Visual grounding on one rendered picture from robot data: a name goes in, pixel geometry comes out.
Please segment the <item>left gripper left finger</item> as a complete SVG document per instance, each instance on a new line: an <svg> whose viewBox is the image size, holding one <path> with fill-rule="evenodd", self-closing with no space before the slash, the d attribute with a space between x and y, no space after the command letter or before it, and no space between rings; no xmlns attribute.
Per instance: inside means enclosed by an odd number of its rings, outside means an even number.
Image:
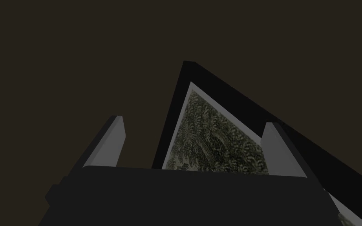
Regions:
<svg viewBox="0 0 362 226"><path fill-rule="evenodd" d="M125 140L123 117L110 116L90 145L83 151L73 166L73 171L79 171L86 166L115 167Z"/></svg>

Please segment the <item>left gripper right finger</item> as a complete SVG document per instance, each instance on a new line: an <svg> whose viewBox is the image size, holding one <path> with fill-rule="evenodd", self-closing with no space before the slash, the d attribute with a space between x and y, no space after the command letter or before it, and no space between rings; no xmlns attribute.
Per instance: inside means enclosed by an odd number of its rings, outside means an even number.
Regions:
<svg viewBox="0 0 362 226"><path fill-rule="evenodd" d="M270 175L317 178L278 123L266 123L261 147Z"/></svg>

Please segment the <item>black framed leaf picture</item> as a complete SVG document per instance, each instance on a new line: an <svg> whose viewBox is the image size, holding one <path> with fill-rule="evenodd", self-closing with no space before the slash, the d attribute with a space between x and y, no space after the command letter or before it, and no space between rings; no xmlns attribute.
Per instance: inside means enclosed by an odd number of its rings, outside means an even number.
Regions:
<svg viewBox="0 0 362 226"><path fill-rule="evenodd" d="M292 140L344 226L362 226L362 175L196 62L182 64L152 168L270 175L261 147L267 122Z"/></svg>

